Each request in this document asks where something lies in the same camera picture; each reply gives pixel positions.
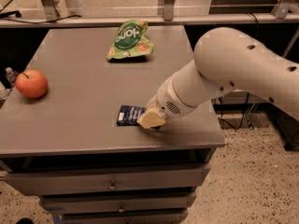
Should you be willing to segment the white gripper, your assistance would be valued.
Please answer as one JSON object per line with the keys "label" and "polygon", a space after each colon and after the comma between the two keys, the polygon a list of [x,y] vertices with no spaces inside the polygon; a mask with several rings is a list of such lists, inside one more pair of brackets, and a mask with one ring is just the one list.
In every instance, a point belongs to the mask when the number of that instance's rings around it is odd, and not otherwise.
{"label": "white gripper", "polygon": [[147,103],[147,110],[137,123],[144,129],[165,124],[166,119],[182,118],[193,112],[196,106],[184,104],[177,96],[174,87],[174,77],[169,77]]}

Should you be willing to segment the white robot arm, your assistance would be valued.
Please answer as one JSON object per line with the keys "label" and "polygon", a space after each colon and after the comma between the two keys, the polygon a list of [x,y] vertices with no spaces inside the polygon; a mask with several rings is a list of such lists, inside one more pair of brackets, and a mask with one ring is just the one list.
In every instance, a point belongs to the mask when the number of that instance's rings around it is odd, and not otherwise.
{"label": "white robot arm", "polygon": [[299,119],[299,64],[233,28],[212,29],[195,45],[193,59],[169,77],[137,120],[145,129],[192,113],[232,91],[251,93]]}

